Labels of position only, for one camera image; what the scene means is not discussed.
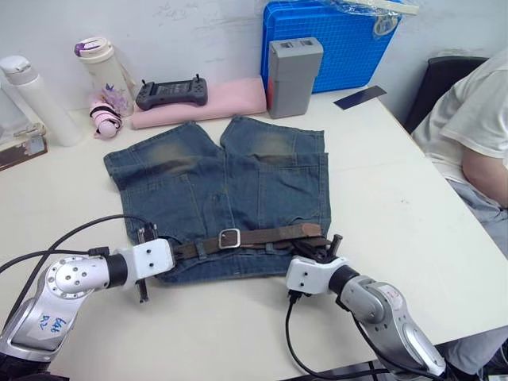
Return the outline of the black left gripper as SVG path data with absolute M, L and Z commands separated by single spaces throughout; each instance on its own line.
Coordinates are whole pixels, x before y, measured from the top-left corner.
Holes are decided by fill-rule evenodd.
M 137 238 L 139 244 L 157 239 L 158 231 L 156 224 L 144 223 L 144 225 L 137 230 Z M 143 304 L 149 300 L 146 282 L 144 279 L 138 280 L 136 285 L 140 296 L 140 304 Z

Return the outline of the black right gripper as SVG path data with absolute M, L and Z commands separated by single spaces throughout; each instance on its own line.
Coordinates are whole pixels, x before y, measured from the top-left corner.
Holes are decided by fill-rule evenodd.
M 331 263 L 337 258 L 337 251 L 342 240 L 343 237 L 340 234 L 333 236 L 332 254 L 329 254 L 324 248 L 316 248 L 303 241 L 294 241 L 294 255 L 309 258 L 317 263 Z

